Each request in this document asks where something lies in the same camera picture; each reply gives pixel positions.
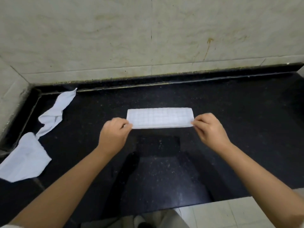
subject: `foot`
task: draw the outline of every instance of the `foot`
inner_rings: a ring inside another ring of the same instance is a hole
[[[139,224],[141,224],[142,222],[146,222],[146,220],[142,216],[137,215],[134,218],[134,228],[138,228]]]

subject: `forearm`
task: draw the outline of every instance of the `forearm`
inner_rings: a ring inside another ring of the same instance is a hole
[[[276,227],[299,227],[304,201],[287,185],[234,145],[218,152]]]
[[[10,224],[24,228],[61,228],[111,157],[94,150],[41,193]]]

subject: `hand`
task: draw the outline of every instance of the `hand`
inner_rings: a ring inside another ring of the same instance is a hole
[[[97,149],[111,158],[114,157],[125,145],[132,126],[128,120],[122,118],[107,121],[100,132]]]
[[[198,115],[191,124],[201,141],[215,152],[221,152],[232,145],[224,127],[213,114]]]

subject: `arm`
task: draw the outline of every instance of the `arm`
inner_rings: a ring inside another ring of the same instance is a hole
[[[122,149],[131,129],[132,124],[126,119],[107,121],[96,149],[34,199],[10,224],[24,228],[63,227],[94,178]]]
[[[304,200],[233,145],[213,114],[199,115],[192,124],[202,142],[230,165],[276,228],[301,226]]]

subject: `white cloth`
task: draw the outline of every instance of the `white cloth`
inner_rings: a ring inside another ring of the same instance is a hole
[[[71,103],[76,95],[76,89],[61,93],[54,106],[40,115],[38,120],[44,124],[36,136],[32,133],[24,134],[18,146],[0,164],[0,178],[9,182],[16,182],[39,176],[51,161],[38,139],[50,132],[62,121],[63,110]]]
[[[18,146],[0,165],[0,178],[16,182],[39,176],[51,158],[32,132],[20,139]]]
[[[63,110],[71,103],[75,97],[76,90],[77,88],[73,91],[61,93],[57,97],[53,107],[39,116],[38,120],[44,124],[44,127],[42,127],[36,134],[38,138],[50,132],[62,121]]]
[[[191,127],[191,108],[128,109],[127,120],[133,129]]]

